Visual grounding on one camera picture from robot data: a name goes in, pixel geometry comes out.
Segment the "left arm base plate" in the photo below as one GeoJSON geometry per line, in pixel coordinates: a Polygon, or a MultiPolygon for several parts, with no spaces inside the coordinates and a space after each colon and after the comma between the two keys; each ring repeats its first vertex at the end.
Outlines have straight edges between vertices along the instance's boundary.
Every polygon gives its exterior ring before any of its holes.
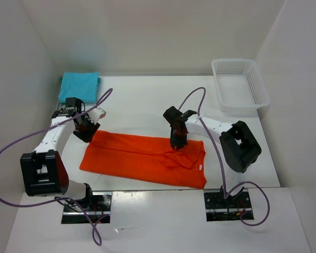
{"type": "MultiPolygon", "coordinates": [[[[85,210],[93,223],[110,223],[111,215],[111,192],[93,191],[90,199],[77,200],[85,210]]],[[[65,202],[63,205],[61,224],[84,224],[89,223],[82,209],[73,202],[65,202]]]]}

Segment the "orange t shirt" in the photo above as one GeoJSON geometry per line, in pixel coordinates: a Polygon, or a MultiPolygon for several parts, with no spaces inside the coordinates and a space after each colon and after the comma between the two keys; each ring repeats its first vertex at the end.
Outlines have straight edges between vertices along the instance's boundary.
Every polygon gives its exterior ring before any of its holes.
{"type": "Polygon", "coordinates": [[[97,131],[86,148],[80,170],[177,187],[203,189],[203,141],[180,150],[168,138],[97,131]]]}

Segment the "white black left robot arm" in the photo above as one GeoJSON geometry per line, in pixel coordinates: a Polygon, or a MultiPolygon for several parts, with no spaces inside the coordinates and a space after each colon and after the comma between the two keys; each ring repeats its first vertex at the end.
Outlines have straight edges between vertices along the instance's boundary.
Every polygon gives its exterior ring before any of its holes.
{"type": "Polygon", "coordinates": [[[100,127],[98,121],[105,117],[101,108],[86,109],[78,98],[68,98],[65,106],[52,114],[51,128],[33,152],[20,158],[25,192],[30,197],[53,196],[69,198],[80,209],[94,206],[92,189],[87,183],[69,179],[61,155],[71,134],[90,143],[100,127]]]}

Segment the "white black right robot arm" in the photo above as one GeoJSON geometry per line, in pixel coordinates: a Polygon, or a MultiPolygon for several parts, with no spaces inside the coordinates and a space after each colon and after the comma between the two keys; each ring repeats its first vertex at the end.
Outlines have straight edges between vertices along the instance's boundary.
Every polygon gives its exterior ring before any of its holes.
{"type": "Polygon", "coordinates": [[[226,123],[199,115],[193,110],[182,113],[176,107],[168,108],[163,117],[171,127],[170,146],[179,150],[190,144],[187,135],[209,138],[218,155],[223,175],[221,203],[233,207],[245,182],[244,173],[256,162],[262,149],[243,121],[226,123]]]}

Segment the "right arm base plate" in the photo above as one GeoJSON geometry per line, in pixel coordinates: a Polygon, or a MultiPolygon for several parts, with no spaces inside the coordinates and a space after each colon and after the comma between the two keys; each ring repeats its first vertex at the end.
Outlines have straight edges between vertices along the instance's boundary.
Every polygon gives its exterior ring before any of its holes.
{"type": "Polygon", "coordinates": [[[204,191],[204,204],[206,220],[209,221],[235,221],[254,220],[250,195],[243,190],[237,196],[223,198],[219,190],[204,191]]]}

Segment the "light blue t shirt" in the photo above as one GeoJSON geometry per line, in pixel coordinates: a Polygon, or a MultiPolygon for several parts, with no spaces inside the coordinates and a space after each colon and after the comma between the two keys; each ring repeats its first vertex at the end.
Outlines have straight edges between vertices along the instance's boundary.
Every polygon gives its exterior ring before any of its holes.
{"type": "Polygon", "coordinates": [[[95,103],[100,84],[98,72],[65,72],[61,80],[58,100],[60,103],[65,103],[67,98],[78,98],[84,103],[95,103]]]}

